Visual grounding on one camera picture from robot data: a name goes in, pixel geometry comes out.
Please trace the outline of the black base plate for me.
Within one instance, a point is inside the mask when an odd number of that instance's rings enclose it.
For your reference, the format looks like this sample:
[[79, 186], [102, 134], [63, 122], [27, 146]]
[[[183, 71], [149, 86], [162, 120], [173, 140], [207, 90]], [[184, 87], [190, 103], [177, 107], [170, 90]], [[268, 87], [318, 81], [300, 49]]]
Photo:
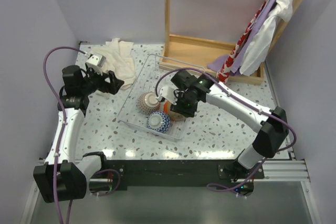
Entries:
[[129, 187], [205, 187], [248, 196], [254, 191], [254, 181], [264, 177], [262, 163], [246, 170], [233, 159], [108, 160], [105, 169], [91, 178], [90, 190], [110, 193]]

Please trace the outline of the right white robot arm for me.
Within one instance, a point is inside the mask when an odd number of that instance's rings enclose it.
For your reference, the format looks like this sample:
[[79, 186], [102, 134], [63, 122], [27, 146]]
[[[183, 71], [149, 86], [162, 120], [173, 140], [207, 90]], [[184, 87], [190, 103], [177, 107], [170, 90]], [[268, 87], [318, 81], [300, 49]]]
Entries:
[[200, 101], [217, 106], [247, 124], [257, 135], [228, 170], [246, 178], [264, 158], [273, 158], [289, 134], [287, 116], [281, 107], [270, 109], [242, 97], [208, 74], [196, 77], [186, 69], [178, 70], [171, 78], [177, 87], [172, 110], [186, 118], [195, 115]]

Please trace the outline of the cream crumpled cloth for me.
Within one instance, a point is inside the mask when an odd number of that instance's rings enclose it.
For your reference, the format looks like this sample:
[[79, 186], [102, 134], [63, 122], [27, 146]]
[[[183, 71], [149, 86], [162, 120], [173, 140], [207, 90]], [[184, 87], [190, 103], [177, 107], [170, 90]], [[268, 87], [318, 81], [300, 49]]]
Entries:
[[115, 73], [116, 77], [124, 81], [121, 90], [130, 88], [136, 80], [134, 60], [131, 56], [133, 42], [122, 41], [114, 38], [106, 41], [105, 45], [93, 47], [89, 52], [102, 55], [106, 58], [106, 68]]

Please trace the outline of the white wire dish rack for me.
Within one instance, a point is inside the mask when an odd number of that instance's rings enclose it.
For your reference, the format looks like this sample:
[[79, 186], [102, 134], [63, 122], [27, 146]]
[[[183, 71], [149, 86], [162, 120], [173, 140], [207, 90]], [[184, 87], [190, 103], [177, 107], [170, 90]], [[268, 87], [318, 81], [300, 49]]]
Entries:
[[183, 138], [188, 119], [169, 112], [177, 101], [178, 88], [171, 82], [174, 69], [187, 68], [187, 72], [198, 77], [204, 67], [150, 54], [138, 74], [124, 102], [118, 118], [127, 126], [164, 137], [170, 141]]

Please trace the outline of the lilac cloth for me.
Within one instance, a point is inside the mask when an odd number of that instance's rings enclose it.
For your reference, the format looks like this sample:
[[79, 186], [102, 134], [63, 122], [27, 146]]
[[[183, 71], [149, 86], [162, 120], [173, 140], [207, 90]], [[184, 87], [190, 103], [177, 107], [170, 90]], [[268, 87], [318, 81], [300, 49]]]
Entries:
[[[266, 17], [268, 15], [268, 13], [274, 8], [275, 2], [276, 2], [276, 0], [268, 0], [267, 1], [267, 4], [266, 4], [264, 10], [262, 11], [262, 13], [257, 18], [257, 21], [255, 22], [255, 25], [252, 28], [246, 42], [244, 43], [242, 48], [238, 50], [238, 53], [237, 53], [236, 58], [234, 60], [234, 63], [232, 64], [232, 66], [230, 68], [230, 75], [232, 75], [232, 76], [240, 75], [239, 69], [240, 69], [240, 66], [242, 64], [244, 54], [247, 50], [247, 47], [252, 42], [252, 39], [254, 38], [254, 36], [259, 32], [260, 28], [262, 27], [262, 24], [266, 20]], [[207, 68], [216, 72], [217, 70], [219, 70], [221, 68], [221, 66], [222, 66], [223, 62], [226, 60], [227, 56], [228, 55], [222, 55], [222, 56], [217, 57], [214, 61], [207, 64]]]

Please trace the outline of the black glossy bowl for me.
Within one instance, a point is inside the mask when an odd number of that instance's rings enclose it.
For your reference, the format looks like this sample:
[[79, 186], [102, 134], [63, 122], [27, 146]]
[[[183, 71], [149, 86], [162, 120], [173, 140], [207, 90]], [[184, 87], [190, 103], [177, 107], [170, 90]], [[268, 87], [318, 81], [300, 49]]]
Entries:
[[183, 115], [173, 112], [171, 110], [167, 110], [167, 114], [169, 115], [172, 121], [182, 121], [185, 119]]

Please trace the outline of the white hanging cloth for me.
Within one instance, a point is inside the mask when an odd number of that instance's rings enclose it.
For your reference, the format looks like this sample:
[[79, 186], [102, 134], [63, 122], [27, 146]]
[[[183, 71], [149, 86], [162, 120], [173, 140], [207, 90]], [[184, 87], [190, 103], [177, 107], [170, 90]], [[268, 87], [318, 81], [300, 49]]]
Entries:
[[292, 0], [276, 0], [276, 5], [270, 11], [258, 33], [248, 45], [239, 69], [240, 74], [249, 76], [265, 61], [270, 48], [277, 21], [288, 22], [292, 16]]

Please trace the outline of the orange bowl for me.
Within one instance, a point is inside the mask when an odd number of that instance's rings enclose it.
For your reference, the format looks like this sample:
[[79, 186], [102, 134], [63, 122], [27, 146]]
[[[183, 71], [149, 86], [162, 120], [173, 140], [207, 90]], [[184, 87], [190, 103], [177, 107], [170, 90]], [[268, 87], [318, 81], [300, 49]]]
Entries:
[[163, 106], [163, 112], [166, 113], [166, 114], [169, 114], [169, 111], [170, 111], [170, 102], [169, 101], [166, 101], [164, 106]]

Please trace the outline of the aluminium rail frame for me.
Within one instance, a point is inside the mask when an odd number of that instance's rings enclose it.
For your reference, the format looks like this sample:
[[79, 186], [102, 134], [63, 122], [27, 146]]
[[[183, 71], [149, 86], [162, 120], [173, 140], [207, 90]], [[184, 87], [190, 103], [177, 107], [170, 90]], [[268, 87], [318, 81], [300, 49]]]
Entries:
[[[218, 149], [204, 141], [103, 138], [80, 139], [76, 155], [104, 151], [109, 158], [131, 161], [217, 161], [233, 157], [239, 149], [238, 143]], [[132, 187], [124, 193], [101, 199], [89, 196], [60, 207], [69, 210], [70, 223], [317, 223], [306, 164], [293, 157], [277, 155], [267, 161], [266, 176], [255, 181], [257, 191], [249, 199], [205, 188]]]

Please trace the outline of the blue white patterned bowl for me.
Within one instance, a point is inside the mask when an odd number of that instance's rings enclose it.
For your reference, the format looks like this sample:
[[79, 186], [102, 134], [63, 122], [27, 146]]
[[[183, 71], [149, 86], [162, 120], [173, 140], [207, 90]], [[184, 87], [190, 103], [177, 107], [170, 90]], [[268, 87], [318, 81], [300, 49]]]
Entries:
[[155, 111], [149, 115], [146, 126], [156, 132], [166, 133], [171, 127], [171, 119], [167, 113]]

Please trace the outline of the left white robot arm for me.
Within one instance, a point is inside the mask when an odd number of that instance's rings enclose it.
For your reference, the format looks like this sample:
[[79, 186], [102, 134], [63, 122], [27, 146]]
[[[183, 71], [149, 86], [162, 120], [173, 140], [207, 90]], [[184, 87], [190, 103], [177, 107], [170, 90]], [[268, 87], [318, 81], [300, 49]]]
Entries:
[[90, 178], [103, 178], [109, 165], [103, 152], [84, 154], [75, 163], [79, 131], [87, 114], [89, 95], [96, 91], [117, 94], [124, 82], [114, 72], [98, 73], [77, 65], [63, 68], [64, 86], [57, 93], [58, 126], [50, 152], [44, 164], [36, 166], [34, 180], [46, 203], [83, 199], [88, 191]]

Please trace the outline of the brown patterned bowl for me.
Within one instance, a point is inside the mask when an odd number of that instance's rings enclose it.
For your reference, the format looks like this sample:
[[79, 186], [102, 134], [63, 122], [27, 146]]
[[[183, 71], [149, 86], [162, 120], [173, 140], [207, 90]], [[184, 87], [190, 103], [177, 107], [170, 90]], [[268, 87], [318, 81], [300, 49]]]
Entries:
[[139, 96], [137, 107], [141, 113], [150, 115], [160, 109], [160, 102], [156, 99], [155, 93], [147, 92]]

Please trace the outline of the red white patterned cloth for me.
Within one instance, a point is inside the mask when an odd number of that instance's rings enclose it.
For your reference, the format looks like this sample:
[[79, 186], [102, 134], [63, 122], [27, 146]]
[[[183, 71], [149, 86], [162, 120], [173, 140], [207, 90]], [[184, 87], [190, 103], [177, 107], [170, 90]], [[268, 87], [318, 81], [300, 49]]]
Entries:
[[267, 4], [268, 0], [265, 0], [264, 3], [261, 5], [261, 7], [259, 8], [259, 10], [255, 13], [255, 15], [253, 16], [252, 20], [250, 21], [250, 23], [248, 24], [245, 32], [242, 34], [242, 36], [240, 37], [239, 41], [237, 42], [237, 44], [235, 45], [234, 49], [231, 51], [231, 53], [227, 56], [226, 60], [223, 62], [221, 68], [219, 70], [217, 70], [217, 74], [216, 74], [216, 78], [225, 83], [227, 81], [227, 79], [229, 78], [230, 75], [230, 68], [232, 66], [232, 64], [234, 63], [234, 60], [236, 58], [236, 55], [238, 53], [238, 50], [242, 48], [242, 46], [244, 45], [244, 43], [246, 42], [252, 28], [255, 25], [255, 22], [257, 21], [257, 18], [259, 17], [259, 15], [262, 13], [262, 11], [264, 10], [266, 4]]

